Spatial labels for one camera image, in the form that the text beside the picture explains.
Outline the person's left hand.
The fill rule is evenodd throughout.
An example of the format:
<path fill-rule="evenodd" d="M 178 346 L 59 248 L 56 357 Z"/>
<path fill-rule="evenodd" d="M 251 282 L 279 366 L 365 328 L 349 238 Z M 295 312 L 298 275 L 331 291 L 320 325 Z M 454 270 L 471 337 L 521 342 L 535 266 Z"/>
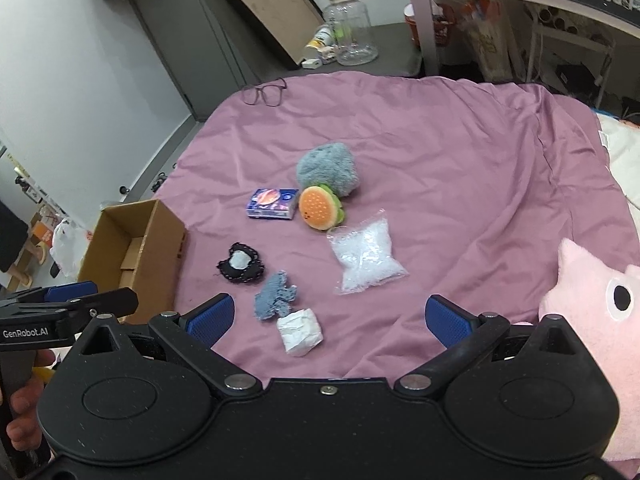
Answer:
<path fill-rule="evenodd" d="M 36 408 L 43 389 L 44 381 L 40 376 L 32 374 L 28 382 L 11 396 L 10 407 L 14 411 L 14 419 L 6 426 L 6 434 L 17 451 L 39 448 L 42 433 Z"/>

